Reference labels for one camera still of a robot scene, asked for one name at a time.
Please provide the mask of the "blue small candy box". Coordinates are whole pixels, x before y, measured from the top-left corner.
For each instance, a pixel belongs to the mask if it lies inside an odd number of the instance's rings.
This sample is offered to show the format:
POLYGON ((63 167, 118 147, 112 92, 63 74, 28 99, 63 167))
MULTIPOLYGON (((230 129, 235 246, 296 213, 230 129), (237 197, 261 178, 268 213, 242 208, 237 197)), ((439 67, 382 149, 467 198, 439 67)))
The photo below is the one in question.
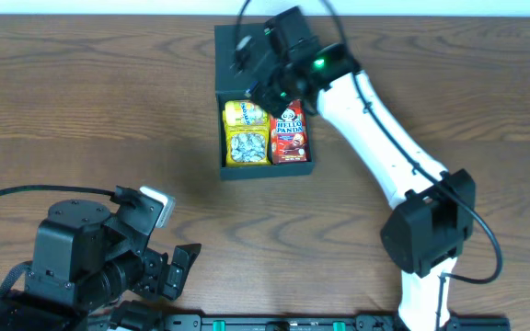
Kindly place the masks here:
POLYGON ((251 83, 248 89, 245 91, 246 97, 251 100, 255 99, 256 95, 259 92, 260 86, 261 86, 261 83, 258 80, 251 83))

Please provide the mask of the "yellow sunflower seed bag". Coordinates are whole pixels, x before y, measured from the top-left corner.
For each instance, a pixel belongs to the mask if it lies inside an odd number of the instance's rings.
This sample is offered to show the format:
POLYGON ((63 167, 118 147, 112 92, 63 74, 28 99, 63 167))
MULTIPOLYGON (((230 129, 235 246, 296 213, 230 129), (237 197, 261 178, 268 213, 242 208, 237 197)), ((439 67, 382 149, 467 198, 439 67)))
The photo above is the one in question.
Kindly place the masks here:
POLYGON ((258 111, 247 117, 240 112, 223 112, 225 126, 225 165, 227 167, 269 166, 269 116, 258 111))

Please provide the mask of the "red Hello Panda box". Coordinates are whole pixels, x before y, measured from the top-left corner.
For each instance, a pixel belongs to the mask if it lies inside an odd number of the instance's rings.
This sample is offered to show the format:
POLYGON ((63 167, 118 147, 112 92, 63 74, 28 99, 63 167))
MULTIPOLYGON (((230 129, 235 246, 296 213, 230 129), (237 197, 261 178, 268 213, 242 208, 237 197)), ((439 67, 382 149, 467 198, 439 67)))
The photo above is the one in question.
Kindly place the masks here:
POLYGON ((279 118, 271 116, 271 157, 275 165, 308 160, 305 113, 300 100, 292 101, 279 118))

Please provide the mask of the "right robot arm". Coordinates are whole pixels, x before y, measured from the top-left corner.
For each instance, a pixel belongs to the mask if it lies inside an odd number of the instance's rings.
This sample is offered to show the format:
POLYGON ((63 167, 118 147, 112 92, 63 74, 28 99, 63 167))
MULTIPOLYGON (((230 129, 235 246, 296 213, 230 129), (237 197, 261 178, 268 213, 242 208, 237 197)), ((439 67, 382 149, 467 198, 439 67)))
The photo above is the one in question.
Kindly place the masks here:
POLYGON ((299 7, 269 19, 261 32, 236 23, 234 61, 250 74, 250 100, 275 117, 303 101, 351 145, 382 189, 392 213, 381 229, 385 251, 401 271, 397 317, 408 330, 442 330, 450 321, 448 287, 472 235, 476 185, 425 152, 379 99, 340 42, 321 46, 299 7))

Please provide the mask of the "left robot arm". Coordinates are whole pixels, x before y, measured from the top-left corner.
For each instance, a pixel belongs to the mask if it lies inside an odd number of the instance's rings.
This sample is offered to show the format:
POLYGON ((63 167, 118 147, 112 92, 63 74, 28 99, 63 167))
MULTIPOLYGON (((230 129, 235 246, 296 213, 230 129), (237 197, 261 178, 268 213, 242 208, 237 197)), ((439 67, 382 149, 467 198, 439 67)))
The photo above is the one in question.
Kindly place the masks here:
POLYGON ((53 204, 40 223, 31 260, 11 268, 0 285, 0 330, 163 330, 166 318, 141 302, 175 301, 201 245, 172 254, 149 248, 175 201, 147 186, 78 188, 109 197, 111 211, 92 200, 53 204))

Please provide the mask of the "yellow Mentos bottle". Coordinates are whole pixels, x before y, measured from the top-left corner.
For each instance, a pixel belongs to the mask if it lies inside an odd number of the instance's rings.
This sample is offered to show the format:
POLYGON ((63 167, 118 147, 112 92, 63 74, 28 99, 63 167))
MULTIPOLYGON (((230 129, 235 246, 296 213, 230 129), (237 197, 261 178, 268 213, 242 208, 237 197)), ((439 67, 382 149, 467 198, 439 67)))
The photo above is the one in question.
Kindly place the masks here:
POLYGON ((269 115, 261 107, 248 100, 230 100, 225 103, 223 119, 230 126, 265 125, 269 115))

